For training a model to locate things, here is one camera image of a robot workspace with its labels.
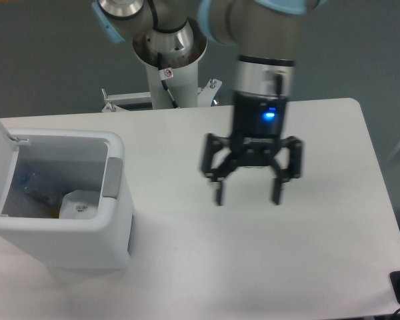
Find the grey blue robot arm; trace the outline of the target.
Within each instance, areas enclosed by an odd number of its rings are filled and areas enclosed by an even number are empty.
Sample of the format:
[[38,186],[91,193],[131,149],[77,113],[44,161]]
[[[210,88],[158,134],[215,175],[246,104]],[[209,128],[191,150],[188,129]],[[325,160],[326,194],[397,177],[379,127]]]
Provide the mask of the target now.
[[196,107],[197,64],[209,41],[238,48],[231,132],[208,134],[200,169],[215,185],[240,167],[270,167],[271,200],[302,174],[303,142],[282,137],[303,19],[319,1],[202,1],[192,19],[186,1],[94,1],[104,33],[131,41],[146,67],[154,109]]

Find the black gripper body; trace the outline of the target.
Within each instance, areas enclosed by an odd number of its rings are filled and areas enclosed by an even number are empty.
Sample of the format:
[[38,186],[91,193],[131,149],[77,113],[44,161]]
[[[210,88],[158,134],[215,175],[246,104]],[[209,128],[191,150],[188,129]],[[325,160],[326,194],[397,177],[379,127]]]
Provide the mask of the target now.
[[229,147],[231,158],[240,167],[262,167],[276,164],[282,148],[281,133],[288,98],[234,93],[232,130]]

